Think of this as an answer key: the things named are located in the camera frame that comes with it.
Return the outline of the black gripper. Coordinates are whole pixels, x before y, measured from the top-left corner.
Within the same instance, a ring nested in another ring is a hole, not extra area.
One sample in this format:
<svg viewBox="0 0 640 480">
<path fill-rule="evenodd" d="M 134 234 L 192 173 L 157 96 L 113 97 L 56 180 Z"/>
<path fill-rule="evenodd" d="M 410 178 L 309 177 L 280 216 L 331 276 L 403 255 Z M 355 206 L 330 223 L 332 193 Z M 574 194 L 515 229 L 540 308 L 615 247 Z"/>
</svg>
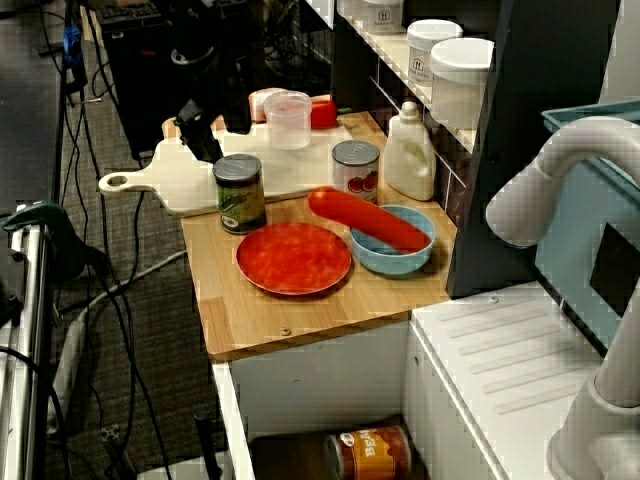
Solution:
<svg viewBox="0 0 640 480">
<path fill-rule="evenodd" d="M 199 58 L 189 59 L 174 49 L 172 62 L 181 80 L 179 87 L 187 96 L 174 120 L 181 142 L 197 160 L 215 164 L 223 154 L 211 130 L 213 120 L 222 116 L 231 133 L 250 131 L 246 87 L 233 58 L 225 50 L 209 49 Z"/>
</svg>

